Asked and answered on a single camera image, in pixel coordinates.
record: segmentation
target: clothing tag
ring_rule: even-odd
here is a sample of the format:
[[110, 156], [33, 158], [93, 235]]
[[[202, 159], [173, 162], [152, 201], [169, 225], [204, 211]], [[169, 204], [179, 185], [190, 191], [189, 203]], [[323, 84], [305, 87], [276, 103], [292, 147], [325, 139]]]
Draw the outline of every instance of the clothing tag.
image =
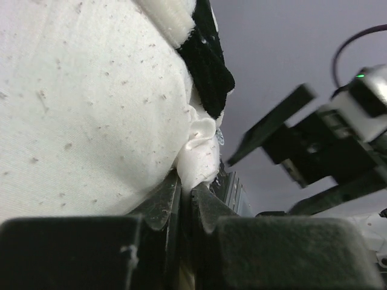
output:
[[222, 131], [220, 131], [220, 129], [216, 130], [216, 137], [218, 139], [218, 142], [221, 146], [224, 145], [224, 137], [223, 137], [223, 134], [222, 134]]

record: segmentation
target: black fabric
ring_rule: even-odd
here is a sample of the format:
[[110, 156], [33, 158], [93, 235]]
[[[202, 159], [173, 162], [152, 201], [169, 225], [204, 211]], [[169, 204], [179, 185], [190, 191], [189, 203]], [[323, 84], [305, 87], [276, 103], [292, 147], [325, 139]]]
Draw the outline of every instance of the black fabric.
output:
[[185, 61], [198, 90], [203, 108], [217, 119], [226, 105], [235, 81], [224, 64], [218, 32], [208, 0], [197, 0], [192, 15], [196, 26], [177, 52]]

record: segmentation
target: black cable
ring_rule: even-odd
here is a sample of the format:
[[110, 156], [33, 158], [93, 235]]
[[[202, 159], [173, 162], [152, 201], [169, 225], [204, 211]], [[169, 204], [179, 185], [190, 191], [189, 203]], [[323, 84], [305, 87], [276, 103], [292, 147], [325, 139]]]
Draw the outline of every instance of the black cable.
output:
[[339, 61], [339, 56], [341, 55], [341, 52], [344, 50], [344, 48], [346, 48], [350, 43], [354, 42], [356, 39], [361, 38], [367, 34], [380, 32], [380, 31], [387, 31], [387, 24], [373, 26], [373, 27], [367, 28], [361, 32], [356, 33], [354, 36], [352, 36], [348, 40], [346, 40], [339, 47], [339, 49], [336, 51], [336, 53], [332, 59], [331, 72], [332, 72], [332, 78], [333, 78], [334, 85], [336, 86], [337, 89], [341, 88], [339, 78], [337, 76], [337, 63]]

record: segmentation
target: white cloth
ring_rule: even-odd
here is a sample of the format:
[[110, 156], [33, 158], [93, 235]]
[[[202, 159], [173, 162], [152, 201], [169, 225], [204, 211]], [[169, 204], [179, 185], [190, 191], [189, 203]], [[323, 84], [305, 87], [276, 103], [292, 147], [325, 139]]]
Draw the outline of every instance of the white cloth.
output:
[[133, 1], [0, 1], [0, 222], [125, 214], [219, 166], [215, 120]]

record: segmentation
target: gray background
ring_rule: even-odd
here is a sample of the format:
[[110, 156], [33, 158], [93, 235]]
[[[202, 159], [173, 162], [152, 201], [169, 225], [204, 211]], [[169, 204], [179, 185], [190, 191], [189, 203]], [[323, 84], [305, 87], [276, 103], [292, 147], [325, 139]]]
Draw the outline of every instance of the gray background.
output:
[[[223, 160], [235, 151], [243, 133], [297, 85], [309, 83], [319, 96], [307, 111], [327, 102], [334, 89], [330, 64], [337, 47], [360, 30], [387, 23], [385, 0], [211, 0], [211, 3], [226, 64], [236, 80], [222, 125], [226, 142], [221, 149]], [[387, 63], [387, 32], [365, 36], [343, 53], [339, 62], [340, 80], [345, 83], [359, 68], [380, 63]], [[298, 200], [333, 185], [326, 178], [301, 190], [261, 149], [229, 170], [237, 171], [241, 177], [254, 213], [287, 210]], [[325, 214], [349, 215], [384, 208], [387, 195], [379, 192]]]

